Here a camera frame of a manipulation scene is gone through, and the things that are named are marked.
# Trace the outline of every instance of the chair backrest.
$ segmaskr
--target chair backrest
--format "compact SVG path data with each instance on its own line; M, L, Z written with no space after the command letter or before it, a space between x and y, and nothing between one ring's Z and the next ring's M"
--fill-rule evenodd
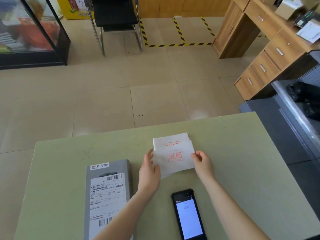
M105 3L105 4L116 4L116 3L132 3L132 0L91 0L92 3Z

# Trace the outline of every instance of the black plastic bag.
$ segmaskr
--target black plastic bag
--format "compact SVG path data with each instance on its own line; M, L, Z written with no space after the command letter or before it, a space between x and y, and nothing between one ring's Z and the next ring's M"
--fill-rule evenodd
M320 121L320 102L306 100L303 103L303 113L310 119Z
M310 85L301 81L295 81L286 87L287 93L293 101L299 103L305 100L320 102L320 87Z

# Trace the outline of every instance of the tile floor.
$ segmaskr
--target tile floor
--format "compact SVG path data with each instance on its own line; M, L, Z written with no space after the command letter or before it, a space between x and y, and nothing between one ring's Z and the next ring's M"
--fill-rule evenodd
M222 18L206 18L215 34ZM145 48L132 32L104 33L89 20L62 21L68 66L0 71L0 240L17 226L37 141L239 113L233 83L265 46L219 60L211 46ZM180 44L172 19L143 19L149 44ZM200 18L181 18L186 43L212 42Z

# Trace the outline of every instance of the forearm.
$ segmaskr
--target forearm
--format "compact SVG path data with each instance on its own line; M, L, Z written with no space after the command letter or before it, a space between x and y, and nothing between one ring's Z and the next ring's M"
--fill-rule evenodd
M218 181L210 179L204 185L230 240L270 240Z
M137 192L93 240L129 240L150 197Z

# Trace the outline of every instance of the hand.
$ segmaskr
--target hand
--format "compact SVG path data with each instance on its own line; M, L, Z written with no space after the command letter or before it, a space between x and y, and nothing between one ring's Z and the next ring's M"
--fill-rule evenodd
M161 177L159 165L156 165L154 168L152 166L152 151L153 149L150 149L149 152L144 155L144 160L139 170L139 184L137 191L137 193L140 192L144 196L147 196L148 200L151 199L157 191Z
M214 165L208 155L203 151L191 153L191 158L194 161L195 172L204 185L208 181L215 180Z

